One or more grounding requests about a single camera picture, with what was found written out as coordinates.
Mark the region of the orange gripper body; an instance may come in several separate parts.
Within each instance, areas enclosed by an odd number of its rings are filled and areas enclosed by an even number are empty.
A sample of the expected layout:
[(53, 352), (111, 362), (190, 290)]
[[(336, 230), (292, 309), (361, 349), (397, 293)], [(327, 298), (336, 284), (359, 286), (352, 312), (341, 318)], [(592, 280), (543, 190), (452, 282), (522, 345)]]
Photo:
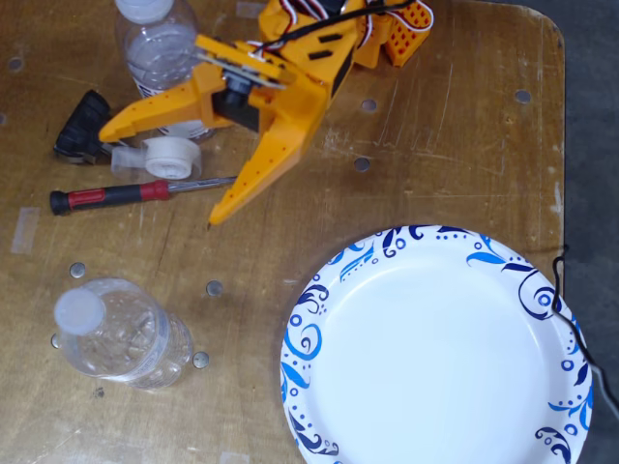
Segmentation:
[(316, 29), (268, 46), (238, 43), (245, 63), (225, 58), (225, 88), (212, 96), (215, 114), (252, 131), (274, 118), (324, 116), (347, 77), (358, 41), (354, 21)]

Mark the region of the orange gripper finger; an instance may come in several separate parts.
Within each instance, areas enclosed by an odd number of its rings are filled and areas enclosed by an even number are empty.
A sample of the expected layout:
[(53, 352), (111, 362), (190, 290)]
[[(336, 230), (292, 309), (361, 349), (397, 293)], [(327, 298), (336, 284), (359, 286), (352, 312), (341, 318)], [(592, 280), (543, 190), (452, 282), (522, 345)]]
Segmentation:
[(276, 117), (260, 137), (235, 183), (213, 208), (209, 223), (219, 225), (247, 206), (262, 191), (294, 167), (308, 149), (320, 117)]
[(113, 116), (99, 131), (102, 142), (117, 142), (149, 130), (160, 129), (166, 135), (197, 138), (212, 122), (212, 94), (216, 80), (192, 78), (186, 83), (136, 101)]

